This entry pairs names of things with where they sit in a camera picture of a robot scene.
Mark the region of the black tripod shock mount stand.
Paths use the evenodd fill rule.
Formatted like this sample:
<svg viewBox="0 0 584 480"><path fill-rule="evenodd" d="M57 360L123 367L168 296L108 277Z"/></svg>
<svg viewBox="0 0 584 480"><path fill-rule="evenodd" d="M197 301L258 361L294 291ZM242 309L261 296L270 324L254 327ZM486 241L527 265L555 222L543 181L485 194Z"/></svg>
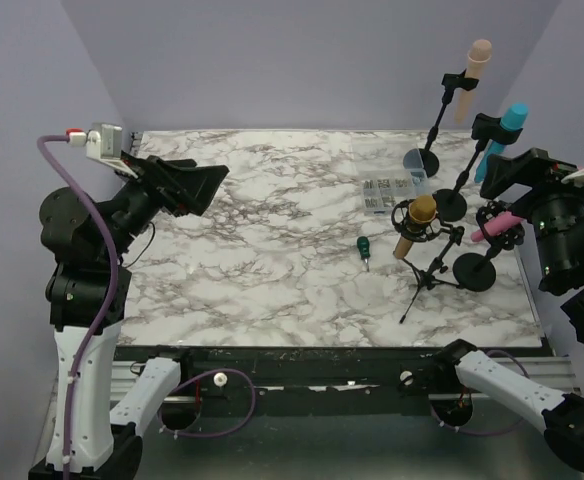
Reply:
<svg viewBox="0 0 584 480"><path fill-rule="evenodd" d="M424 243L414 243L408 255L398 260L405 264L414 274L416 280L416 290L402 314L399 323L403 324L408 314L416 301L418 295L424 290L432 290L437 286L447 285L456 289L462 289L457 281L449 281L441 278L441 275L446 273L449 269L445 263L445 257L453 247L460 246L465 235L465 228L463 226L454 225L453 223L444 222L440 220L437 213L437 218L432 222L431 228L436 233L436 237ZM424 245L431 243L439 238L445 237L446 240L441 247L441 250L428 262L423 258L418 259L416 255L409 256L410 252L417 246L418 253L432 253L432 250L427 250Z"/></svg>

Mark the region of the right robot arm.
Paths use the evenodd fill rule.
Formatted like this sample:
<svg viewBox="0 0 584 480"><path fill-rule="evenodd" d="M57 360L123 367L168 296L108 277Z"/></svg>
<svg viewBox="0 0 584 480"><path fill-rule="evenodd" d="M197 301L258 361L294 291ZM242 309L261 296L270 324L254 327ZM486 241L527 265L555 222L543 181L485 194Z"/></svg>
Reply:
<svg viewBox="0 0 584 480"><path fill-rule="evenodd" d="M539 288L554 296L575 293L561 308L584 346L584 168L537 148L514 158L491 156L481 197L493 200L513 185L529 189L508 210L534 229ZM563 463L584 473L584 397L546 388L464 340L447 345L433 363L432 379L439 389L465 386L488 395L542 433Z"/></svg>

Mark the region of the pink microphone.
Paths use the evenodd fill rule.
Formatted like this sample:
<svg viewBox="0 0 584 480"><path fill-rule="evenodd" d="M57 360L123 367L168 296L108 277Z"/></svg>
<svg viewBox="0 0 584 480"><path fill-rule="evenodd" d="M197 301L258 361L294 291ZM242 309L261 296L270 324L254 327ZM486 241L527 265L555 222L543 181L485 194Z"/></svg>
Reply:
<svg viewBox="0 0 584 480"><path fill-rule="evenodd" d="M506 211L485 223L484 230L489 236L494 237L521 224L523 220L523 218L514 216L511 212ZM479 229L471 234L470 239L472 242L478 243L483 241L485 236L482 230Z"/></svg>

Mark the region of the gold microphone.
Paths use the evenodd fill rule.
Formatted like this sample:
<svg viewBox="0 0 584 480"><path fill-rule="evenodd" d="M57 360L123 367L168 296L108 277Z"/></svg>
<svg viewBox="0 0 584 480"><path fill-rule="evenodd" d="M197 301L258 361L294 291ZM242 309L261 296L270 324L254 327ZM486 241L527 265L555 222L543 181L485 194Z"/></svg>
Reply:
<svg viewBox="0 0 584 480"><path fill-rule="evenodd" d="M437 203L432 195L420 195L398 203L391 212L391 222L399 234L394 257L404 259L414 243L424 243L436 237L431 228L437 218Z"/></svg>

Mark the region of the black round-base shock mount stand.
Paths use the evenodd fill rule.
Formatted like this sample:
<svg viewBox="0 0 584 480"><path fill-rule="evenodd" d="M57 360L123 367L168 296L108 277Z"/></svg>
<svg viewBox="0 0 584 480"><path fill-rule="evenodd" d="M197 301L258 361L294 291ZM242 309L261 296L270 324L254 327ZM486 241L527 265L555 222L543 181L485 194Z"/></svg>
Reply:
<svg viewBox="0 0 584 480"><path fill-rule="evenodd" d="M503 251L512 251L523 243L525 232L522 223L491 237L484 230L484 225L489 220L509 211L509 203L501 200L489 201L479 208L476 213L478 230L484 233L488 248L483 255L475 252L465 253L459 256L453 264L453 275L459 286L472 292L485 292L496 281L496 268L493 260Z"/></svg>

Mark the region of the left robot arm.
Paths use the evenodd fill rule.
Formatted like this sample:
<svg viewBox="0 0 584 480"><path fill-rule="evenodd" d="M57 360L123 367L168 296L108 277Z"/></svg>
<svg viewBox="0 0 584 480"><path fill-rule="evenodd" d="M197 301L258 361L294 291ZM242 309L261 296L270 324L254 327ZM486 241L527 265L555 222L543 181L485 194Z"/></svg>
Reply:
<svg viewBox="0 0 584 480"><path fill-rule="evenodd" d="M58 354L53 438L31 479L131 479L142 437L169 394L186 393L192 368L173 354L150 359L122 402L110 404L113 361L132 274L122 256L164 211L202 215L229 170L191 159L122 157L133 176L109 201L93 202L76 181L39 212L41 242L57 266L45 290Z"/></svg>

